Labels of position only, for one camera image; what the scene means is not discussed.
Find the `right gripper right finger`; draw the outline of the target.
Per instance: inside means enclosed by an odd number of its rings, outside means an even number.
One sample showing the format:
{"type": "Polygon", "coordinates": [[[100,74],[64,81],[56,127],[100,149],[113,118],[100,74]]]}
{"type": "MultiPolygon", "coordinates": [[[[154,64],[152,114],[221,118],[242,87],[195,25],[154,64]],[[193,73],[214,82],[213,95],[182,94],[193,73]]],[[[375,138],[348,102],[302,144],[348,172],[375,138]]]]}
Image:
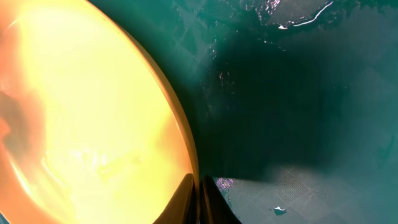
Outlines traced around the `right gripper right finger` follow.
{"type": "Polygon", "coordinates": [[[242,224],[210,176],[204,176],[200,182],[200,223],[242,224]]]}

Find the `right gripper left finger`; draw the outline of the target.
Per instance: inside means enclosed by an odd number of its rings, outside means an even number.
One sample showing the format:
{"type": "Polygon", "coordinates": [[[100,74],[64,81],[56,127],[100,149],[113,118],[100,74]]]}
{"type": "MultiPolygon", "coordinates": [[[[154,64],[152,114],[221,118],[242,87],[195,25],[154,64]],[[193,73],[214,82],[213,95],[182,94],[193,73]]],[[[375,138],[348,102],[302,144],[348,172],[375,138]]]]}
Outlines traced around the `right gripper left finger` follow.
{"type": "Polygon", "coordinates": [[[197,194],[193,174],[186,174],[154,224],[196,224],[197,194]]]}

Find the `yellow-green plate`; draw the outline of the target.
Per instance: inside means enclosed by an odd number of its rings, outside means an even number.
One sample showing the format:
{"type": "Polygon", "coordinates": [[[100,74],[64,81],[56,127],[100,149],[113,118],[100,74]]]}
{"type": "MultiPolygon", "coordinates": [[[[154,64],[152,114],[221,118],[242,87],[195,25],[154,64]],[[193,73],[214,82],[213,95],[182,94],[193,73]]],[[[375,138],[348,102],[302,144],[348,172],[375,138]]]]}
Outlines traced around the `yellow-green plate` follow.
{"type": "Polygon", "coordinates": [[[1,2],[5,222],[154,223],[186,174],[198,198],[187,118],[137,40],[88,1],[1,2]]]}

